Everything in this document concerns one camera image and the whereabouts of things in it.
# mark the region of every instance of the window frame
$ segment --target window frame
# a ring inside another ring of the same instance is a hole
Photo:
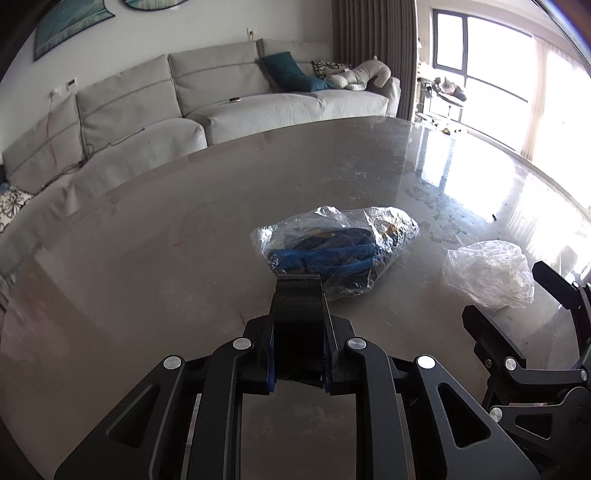
[[[461,70],[454,69],[454,68],[448,67],[446,65],[441,65],[437,62],[437,53],[439,50],[439,19],[438,19],[439,14],[451,15],[454,17],[460,17],[462,19],[462,34],[463,34],[464,48],[462,51],[462,69]],[[509,25],[505,25],[504,23],[501,23],[501,22],[498,22],[495,20],[491,20],[489,18],[479,17],[478,15],[472,15],[472,14],[464,14],[461,12],[454,12],[451,10],[443,10],[443,9],[433,8],[433,68],[437,69],[437,70],[443,70],[445,72],[456,73],[458,75],[463,76],[466,80],[472,79],[472,80],[476,80],[477,82],[485,83],[488,86],[499,89],[499,90],[501,90],[505,93],[508,93],[509,95],[512,95],[512,96],[518,98],[519,100],[529,104],[529,101],[526,100],[525,98],[522,98],[519,95],[517,95],[513,92],[510,92],[509,90],[504,89],[503,87],[499,87],[498,85],[495,85],[494,83],[487,82],[486,80],[480,79],[478,77],[468,75],[468,51],[470,49],[470,44],[469,44],[469,40],[468,40],[468,18],[477,18],[479,20],[484,20],[486,22],[494,23],[496,25],[500,25],[501,27],[509,28],[510,30],[514,30],[514,31],[519,32],[523,35],[526,35],[529,38],[532,38],[531,34],[524,32],[523,30],[519,30],[518,28],[515,28],[515,27],[510,27]],[[463,109],[460,109],[460,115],[458,117],[459,123],[462,123],[462,114],[463,114]]]

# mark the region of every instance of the bagged blue object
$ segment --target bagged blue object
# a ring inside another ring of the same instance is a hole
[[[320,207],[255,230],[255,249],[278,274],[319,274],[328,300],[360,295],[419,234],[402,210]]]

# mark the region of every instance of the plastic bag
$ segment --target plastic bag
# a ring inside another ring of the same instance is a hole
[[[443,280],[494,310],[523,308],[534,301],[534,277],[525,255],[517,245],[501,240],[448,250]]]
[[[419,234],[393,207],[340,212],[320,207],[255,230],[252,244],[275,274],[320,274],[328,300],[360,295]]]

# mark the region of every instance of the sheer curtain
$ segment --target sheer curtain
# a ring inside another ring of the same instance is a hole
[[[538,85],[521,155],[591,211],[591,79],[562,50],[535,42]]]

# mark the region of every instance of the sofa cushion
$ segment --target sofa cushion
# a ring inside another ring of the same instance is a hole
[[[395,77],[390,77],[383,87],[376,87],[375,81],[368,83],[367,91],[377,93],[388,99],[388,110],[386,115],[396,116],[398,112],[398,104],[400,103],[400,80]]]
[[[352,116],[384,116],[388,108],[386,97],[371,92],[324,90],[302,95],[310,96],[320,102],[322,120]]]
[[[66,196],[71,179],[71,175],[63,176],[29,200],[0,235],[0,273],[5,279],[14,281],[18,267],[39,240],[70,213]]]
[[[168,59],[184,116],[230,98],[271,91],[255,42],[183,51]]]
[[[205,128],[207,143],[215,145],[276,128],[322,119],[321,102],[310,94],[271,93],[217,103],[196,110],[189,118]]]
[[[143,128],[181,117],[166,56],[78,92],[85,145],[98,152]]]
[[[330,45],[300,41],[280,41],[261,38],[256,41],[259,55],[265,57],[275,53],[288,51],[301,71],[306,75],[314,75],[312,62],[315,60],[332,61],[333,53]]]
[[[80,209],[142,173],[207,148],[203,127],[186,118],[171,118],[146,127],[124,142],[94,155],[74,175],[68,205]]]
[[[3,153],[11,185],[37,194],[65,167],[82,159],[76,100],[70,95]]]
[[[63,176],[31,199],[0,235],[0,274],[14,281],[20,264],[50,229],[90,199],[206,147],[201,125],[173,118],[95,154],[77,173]]]

